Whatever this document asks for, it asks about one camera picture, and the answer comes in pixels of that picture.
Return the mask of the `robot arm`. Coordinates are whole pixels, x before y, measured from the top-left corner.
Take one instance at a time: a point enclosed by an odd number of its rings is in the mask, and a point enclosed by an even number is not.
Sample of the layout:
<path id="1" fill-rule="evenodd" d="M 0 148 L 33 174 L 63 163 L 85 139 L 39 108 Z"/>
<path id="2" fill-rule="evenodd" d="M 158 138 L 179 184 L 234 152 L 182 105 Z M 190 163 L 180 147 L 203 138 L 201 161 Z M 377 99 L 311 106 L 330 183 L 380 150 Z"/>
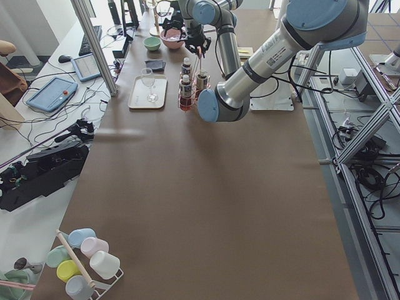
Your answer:
<path id="1" fill-rule="evenodd" d="M 233 10 L 241 1 L 180 1 L 187 47 L 207 46 L 206 24 L 216 28 L 226 80 L 199 94 L 197 110 L 206 122 L 232 122 L 248 112 L 250 94 L 299 51 L 317 44 L 346 49 L 366 37 L 368 1 L 288 1 L 275 32 L 245 63 L 240 62 Z"/>
<path id="2" fill-rule="evenodd" d="M 189 52 L 205 56 L 211 38 L 204 34 L 204 26 L 215 27 L 216 48 L 221 56 L 217 63 L 222 77 L 229 79 L 241 67 L 235 33 L 237 17 L 233 11 L 242 3 L 242 0 L 171 1 L 174 12 L 169 20 L 164 20 L 162 28 L 165 33 L 177 29 L 180 31 L 179 40 L 185 42 Z"/>

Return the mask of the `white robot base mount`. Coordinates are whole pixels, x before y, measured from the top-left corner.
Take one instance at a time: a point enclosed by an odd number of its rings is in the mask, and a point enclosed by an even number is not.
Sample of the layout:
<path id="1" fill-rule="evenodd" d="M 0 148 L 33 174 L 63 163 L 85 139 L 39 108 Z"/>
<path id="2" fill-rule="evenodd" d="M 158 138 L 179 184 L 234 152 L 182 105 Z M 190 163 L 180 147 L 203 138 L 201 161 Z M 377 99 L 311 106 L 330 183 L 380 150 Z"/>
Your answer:
<path id="1" fill-rule="evenodd" d="M 250 109 L 253 111 L 293 111 L 291 85 L 284 75 L 283 81 L 268 79 L 258 86 L 251 94 Z"/>

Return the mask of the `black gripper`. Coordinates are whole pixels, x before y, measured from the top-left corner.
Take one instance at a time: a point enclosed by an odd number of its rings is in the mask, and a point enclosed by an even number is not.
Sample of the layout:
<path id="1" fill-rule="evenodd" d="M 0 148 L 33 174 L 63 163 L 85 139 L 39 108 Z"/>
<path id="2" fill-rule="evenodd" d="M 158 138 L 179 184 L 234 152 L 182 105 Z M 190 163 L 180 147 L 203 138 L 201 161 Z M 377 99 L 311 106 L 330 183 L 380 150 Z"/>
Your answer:
<path id="1" fill-rule="evenodd" d="M 163 39 L 167 38 L 169 33 L 172 33 L 172 30 L 179 31 L 179 37 L 176 40 L 177 42 L 185 41 L 187 39 L 187 34 L 184 30 L 184 19 L 181 14 L 180 9 L 175 9 L 170 19 L 165 19 L 162 23 L 163 33 L 161 37 Z"/>
<path id="2" fill-rule="evenodd" d="M 211 45 L 211 38 L 205 36 L 203 29 L 202 24 L 186 28 L 185 48 L 198 57 L 205 57 Z"/>

